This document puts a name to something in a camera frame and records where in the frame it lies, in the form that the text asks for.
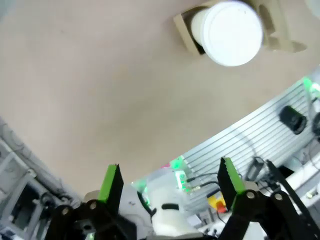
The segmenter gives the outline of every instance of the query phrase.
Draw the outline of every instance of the cardboard box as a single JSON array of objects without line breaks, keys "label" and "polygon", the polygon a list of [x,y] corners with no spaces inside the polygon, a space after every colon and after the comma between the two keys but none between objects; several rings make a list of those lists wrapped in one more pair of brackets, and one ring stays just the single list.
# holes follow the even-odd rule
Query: cardboard box
[{"label": "cardboard box", "polygon": [[[191,33],[193,16],[205,8],[211,8],[221,0],[210,0],[194,6],[173,18],[177,30],[189,52],[198,56],[205,54],[203,47],[196,42]],[[279,0],[243,0],[260,16],[263,25],[263,45],[268,50],[283,50],[291,53],[303,51],[304,44],[292,41]]]}]

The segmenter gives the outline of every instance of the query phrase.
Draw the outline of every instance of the white lid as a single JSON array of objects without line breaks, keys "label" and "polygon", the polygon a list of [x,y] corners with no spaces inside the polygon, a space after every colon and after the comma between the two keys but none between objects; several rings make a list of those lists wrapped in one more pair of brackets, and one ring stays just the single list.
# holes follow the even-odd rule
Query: white lid
[{"label": "white lid", "polygon": [[223,1],[211,7],[202,27],[205,52],[223,66],[246,64],[258,53],[263,41],[257,13],[239,1]]}]

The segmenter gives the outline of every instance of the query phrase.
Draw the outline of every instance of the bolt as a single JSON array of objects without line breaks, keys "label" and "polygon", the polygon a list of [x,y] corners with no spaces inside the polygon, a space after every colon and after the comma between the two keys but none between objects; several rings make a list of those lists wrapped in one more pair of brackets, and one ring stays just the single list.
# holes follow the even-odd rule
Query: bolt
[{"label": "bolt", "polygon": [[97,203],[94,201],[93,203],[91,203],[90,205],[90,209],[93,210],[97,207]]},{"label": "bolt", "polygon": [[64,208],[62,210],[62,215],[66,215],[68,212],[69,212],[69,209],[68,208]]},{"label": "bolt", "polygon": [[255,194],[252,192],[252,191],[248,191],[246,193],[246,196],[249,198],[249,199],[254,199],[255,198]]},{"label": "bolt", "polygon": [[281,196],[281,194],[277,193],[276,195],[274,195],[275,199],[281,201],[283,198]]}]

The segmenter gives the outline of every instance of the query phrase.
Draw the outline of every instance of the beige table surface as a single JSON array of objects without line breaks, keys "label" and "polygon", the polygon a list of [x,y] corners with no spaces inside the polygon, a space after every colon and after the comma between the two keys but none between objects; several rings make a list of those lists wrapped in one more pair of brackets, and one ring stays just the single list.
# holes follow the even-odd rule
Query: beige table surface
[{"label": "beige table surface", "polygon": [[136,180],[257,109],[320,63],[320,20],[282,0],[307,50],[219,66],[172,17],[200,0],[18,1],[0,20],[0,114],[81,194],[108,164]]}]

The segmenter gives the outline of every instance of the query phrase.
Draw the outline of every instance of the black cylinder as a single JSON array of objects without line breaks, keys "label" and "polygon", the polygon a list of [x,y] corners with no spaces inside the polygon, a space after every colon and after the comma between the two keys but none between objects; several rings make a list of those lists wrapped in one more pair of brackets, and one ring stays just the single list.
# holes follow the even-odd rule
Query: black cylinder
[{"label": "black cylinder", "polygon": [[295,135],[302,133],[307,126],[307,118],[291,106],[285,106],[279,118]]}]

